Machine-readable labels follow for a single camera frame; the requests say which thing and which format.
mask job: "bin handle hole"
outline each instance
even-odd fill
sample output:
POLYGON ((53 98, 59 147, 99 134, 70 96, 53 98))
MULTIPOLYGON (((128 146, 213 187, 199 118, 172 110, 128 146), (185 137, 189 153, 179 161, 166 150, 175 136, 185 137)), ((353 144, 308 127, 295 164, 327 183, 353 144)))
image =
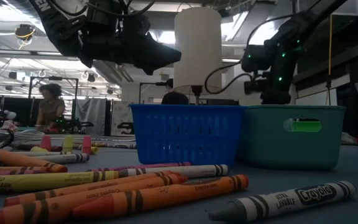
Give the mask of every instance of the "bin handle hole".
POLYGON ((283 127, 288 132, 317 133, 322 125, 318 119, 289 118, 284 121, 283 127))

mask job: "teal plastic bin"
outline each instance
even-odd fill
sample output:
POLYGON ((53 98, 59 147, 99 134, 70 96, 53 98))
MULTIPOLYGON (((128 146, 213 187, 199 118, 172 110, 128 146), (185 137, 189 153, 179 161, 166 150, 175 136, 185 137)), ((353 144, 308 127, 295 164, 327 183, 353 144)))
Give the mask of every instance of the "teal plastic bin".
POLYGON ((331 169, 341 147, 343 106, 250 106, 237 156, 271 169, 331 169))

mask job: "person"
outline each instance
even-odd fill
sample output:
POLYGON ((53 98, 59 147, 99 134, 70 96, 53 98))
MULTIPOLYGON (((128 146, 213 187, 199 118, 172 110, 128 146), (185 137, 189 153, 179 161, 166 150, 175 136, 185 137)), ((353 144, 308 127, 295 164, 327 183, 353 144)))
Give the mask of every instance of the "person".
POLYGON ((187 96, 181 93, 177 93, 173 90, 173 79, 170 78, 165 83, 168 93, 162 98, 162 105, 188 105, 189 99, 187 96))
POLYGON ((39 91, 44 99, 40 102, 37 126, 43 127, 42 129, 45 131, 46 129, 53 128, 55 126, 54 121, 63 115, 65 102, 59 99, 62 95, 60 85, 54 83, 42 85, 39 91))

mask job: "pink crayon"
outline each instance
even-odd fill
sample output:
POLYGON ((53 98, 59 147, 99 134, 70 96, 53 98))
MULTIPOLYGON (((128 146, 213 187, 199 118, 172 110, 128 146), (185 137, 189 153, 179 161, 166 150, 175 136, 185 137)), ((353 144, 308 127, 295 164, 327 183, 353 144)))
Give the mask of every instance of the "pink crayon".
POLYGON ((0 175, 20 175, 20 174, 44 174, 46 172, 39 170, 20 170, 20 171, 0 171, 0 175))
POLYGON ((124 166, 124 167, 107 167, 99 169, 89 169, 87 171, 120 171, 124 169, 141 169, 141 168, 153 168, 153 167, 173 167, 173 166, 191 166, 190 162, 173 162, 169 164, 148 164, 148 165, 137 165, 137 166, 124 166))

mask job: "crayon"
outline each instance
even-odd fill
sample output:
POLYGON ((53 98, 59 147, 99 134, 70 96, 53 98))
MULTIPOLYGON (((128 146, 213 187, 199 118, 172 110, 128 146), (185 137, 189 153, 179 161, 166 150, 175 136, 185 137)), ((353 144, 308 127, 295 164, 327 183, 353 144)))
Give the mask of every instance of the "crayon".
POLYGON ((65 136, 63 152, 73 152, 73 136, 65 136))
POLYGON ((99 152, 98 147, 91 146, 91 154, 92 155, 96 155, 98 152, 99 152))
POLYGON ((21 175, 21 174, 44 174, 45 171, 21 170, 21 171, 0 171, 0 175, 21 175))
POLYGON ((14 152, 16 154, 22 154, 25 156, 56 156, 56 155, 67 155, 71 154, 70 152, 14 152))
POLYGON ((168 164, 149 164, 149 165, 134 165, 124 167, 107 167, 99 169, 89 169, 87 171, 120 171, 124 169, 141 169, 141 168, 152 168, 152 167, 175 167, 175 166, 191 166, 190 162, 173 162, 168 164))
POLYGON ((34 146, 31 148, 30 152, 49 152, 49 151, 46 149, 42 149, 41 147, 34 146))
POLYGON ((78 218, 112 218, 248 188, 246 175, 109 194, 73 209, 78 218))
POLYGON ((48 167, 0 167, 0 171, 25 171, 25 170, 49 172, 48 167))
POLYGON ((82 143, 82 153, 91 154, 92 153, 91 146, 92 146, 91 136, 84 136, 84 141, 82 143))
POLYGON ((70 212, 73 208, 105 195, 180 184, 186 180, 186 177, 170 174, 112 187, 38 200, 24 205, 5 207, 0 209, 0 224, 60 223, 70 216, 70 212))
POLYGON ((163 170, 170 170, 184 175, 188 178, 196 177, 215 177, 227 175, 229 167, 227 165, 203 165, 203 166, 182 166, 182 167, 154 167, 141 169, 126 169, 122 171, 128 172, 128 175, 147 174, 149 172, 158 172, 163 170))
POLYGON ((48 151, 51 150, 52 143, 50 142, 50 136, 48 136, 48 135, 42 136, 40 147, 42 149, 46 149, 48 151))
POLYGON ((55 155, 55 156, 37 156, 38 159, 54 162, 56 164, 70 164, 77 162, 86 162, 90 159, 90 156, 85 153, 79 154, 67 154, 67 155, 55 155))
MULTIPOLYGON (((23 150, 23 151, 30 151, 33 147, 39 147, 39 144, 19 144, 15 146, 15 149, 17 150, 23 150)), ((61 146, 52 146, 50 148, 51 152, 61 152, 63 148, 61 146)))
MULTIPOLYGON (((74 145, 80 145, 82 142, 74 142, 74 145)), ((109 142, 92 142, 94 147, 118 147, 123 149, 136 149, 136 143, 133 142, 120 142, 120 143, 109 143, 109 142)))
MULTIPOLYGON (((77 146, 77 147, 73 147, 73 149, 82 150, 82 145, 79 145, 79 146, 77 146)), ((98 148, 98 147, 91 146, 91 154, 92 154, 92 155, 96 155, 98 152, 99 152, 99 148, 98 148)))
POLYGON ((151 173, 151 174, 142 174, 142 175, 137 175, 137 176, 132 176, 132 177, 123 177, 123 178, 118 178, 118 179, 113 179, 113 180, 105 180, 105 181, 100 181, 100 182, 95 182, 95 183, 90 183, 90 184, 81 184, 81 185, 76 185, 76 186, 71 186, 71 187, 64 187, 64 188, 60 188, 60 189, 46 190, 43 192, 23 194, 23 195, 18 195, 15 197, 5 198, 4 206, 6 207, 6 206, 17 205, 17 204, 24 204, 24 203, 33 202, 35 200, 43 200, 46 198, 75 194, 75 193, 84 192, 87 190, 96 190, 96 189, 101 189, 104 187, 111 187, 111 186, 115 186, 115 185, 119 185, 119 184, 126 184, 129 182, 135 182, 138 180, 144 180, 144 179, 153 178, 153 177, 160 177, 160 176, 168 175, 168 174, 172 174, 172 172, 163 171, 163 172, 156 172, 156 173, 151 173))
POLYGON ((356 187, 346 181, 320 184, 268 195, 238 198, 209 213, 212 221, 251 222, 353 197, 356 187))
POLYGON ((48 167, 51 172, 67 172, 67 167, 49 161, 41 160, 36 157, 16 154, 0 149, 0 162, 8 166, 40 166, 48 167))
POLYGON ((78 184, 128 177, 123 171, 69 172, 0 176, 0 193, 57 189, 78 184))

